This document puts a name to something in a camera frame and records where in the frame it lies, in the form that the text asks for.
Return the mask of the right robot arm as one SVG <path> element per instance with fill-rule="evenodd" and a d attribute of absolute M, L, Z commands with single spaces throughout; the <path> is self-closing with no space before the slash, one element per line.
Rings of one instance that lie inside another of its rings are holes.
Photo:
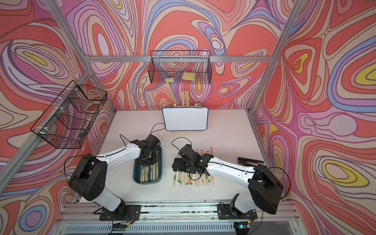
<path fill-rule="evenodd" d="M 234 196 L 229 206 L 234 216 L 256 209 L 268 214 L 277 213 L 284 186 L 267 166 L 232 164 L 211 154 L 200 155 L 188 144 L 178 155 L 172 165 L 174 172 L 221 177 L 248 189 L 245 195 L 236 193 Z"/>

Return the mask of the twin panda chopstick pack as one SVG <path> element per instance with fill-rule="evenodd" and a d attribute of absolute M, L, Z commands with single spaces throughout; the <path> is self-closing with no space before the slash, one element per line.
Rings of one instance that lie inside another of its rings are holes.
<path fill-rule="evenodd" d="M 182 185 L 186 184 L 186 175 L 184 173 L 182 174 L 182 177 L 181 177 L 181 183 Z"/>

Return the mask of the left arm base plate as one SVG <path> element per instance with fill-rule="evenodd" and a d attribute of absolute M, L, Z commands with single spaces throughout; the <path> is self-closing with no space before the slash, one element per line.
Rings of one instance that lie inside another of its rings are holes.
<path fill-rule="evenodd" d="M 103 208 L 100 221 L 137 221 L 141 213 L 141 205 L 120 205 L 114 212 Z"/>

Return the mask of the teal storage box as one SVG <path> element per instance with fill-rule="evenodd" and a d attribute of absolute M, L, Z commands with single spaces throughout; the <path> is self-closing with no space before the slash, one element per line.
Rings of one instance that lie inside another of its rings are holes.
<path fill-rule="evenodd" d="M 134 162 L 133 180 L 137 184 L 154 184 L 161 180 L 163 173 L 163 156 L 160 145 L 156 147 L 156 163 L 142 166 L 138 160 Z"/>

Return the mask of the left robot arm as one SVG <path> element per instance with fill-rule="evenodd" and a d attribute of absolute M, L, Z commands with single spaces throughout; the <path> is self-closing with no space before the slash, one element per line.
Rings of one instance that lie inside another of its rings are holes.
<path fill-rule="evenodd" d="M 145 140 L 133 140 L 124 147 L 100 155 L 84 155 L 68 180 L 68 186 L 110 212 L 118 212 L 124 201 L 106 188 L 106 177 L 117 167 L 135 160 L 140 165 L 157 163 L 160 140 L 150 134 Z"/>

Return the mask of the red green chopstick pack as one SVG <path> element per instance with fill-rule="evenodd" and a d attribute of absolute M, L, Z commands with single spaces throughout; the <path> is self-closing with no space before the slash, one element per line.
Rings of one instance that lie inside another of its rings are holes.
<path fill-rule="evenodd" d="M 201 174 L 201 187 L 204 187 L 205 186 L 205 175 L 204 174 Z"/>

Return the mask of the plain green text pack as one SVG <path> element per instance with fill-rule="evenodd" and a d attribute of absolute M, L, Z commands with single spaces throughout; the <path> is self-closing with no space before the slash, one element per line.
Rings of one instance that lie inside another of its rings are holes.
<path fill-rule="evenodd" d="M 182 184 L 182 181 L 181 181 L 181 172 L 178 173 L 178 183 L 179 183 L 179 185 Z"/>

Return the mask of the slim panda chopstick pack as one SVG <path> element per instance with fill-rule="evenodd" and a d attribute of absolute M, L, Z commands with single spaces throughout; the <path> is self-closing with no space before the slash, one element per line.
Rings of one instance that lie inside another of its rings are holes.
<path fill-rule="evenodd" d="M 176 180 L 177 180 L 177 172 L 174 172 L 174 176 L 173 176 L 173 187 L 176 186 Z"/>

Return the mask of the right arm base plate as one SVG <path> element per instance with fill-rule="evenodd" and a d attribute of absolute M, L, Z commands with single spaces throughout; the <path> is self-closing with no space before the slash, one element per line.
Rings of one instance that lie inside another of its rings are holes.
<path fill-rule="evenodd" d="M 235 207 L 231 207 L 230 204 L 224 204 L 223 202 L 217 204 L 217 216 L 219 220 L 247 219 L 250 221 L 254 221 L 258 218 L 257 212 L 255 210 L 243 213 Z"/>

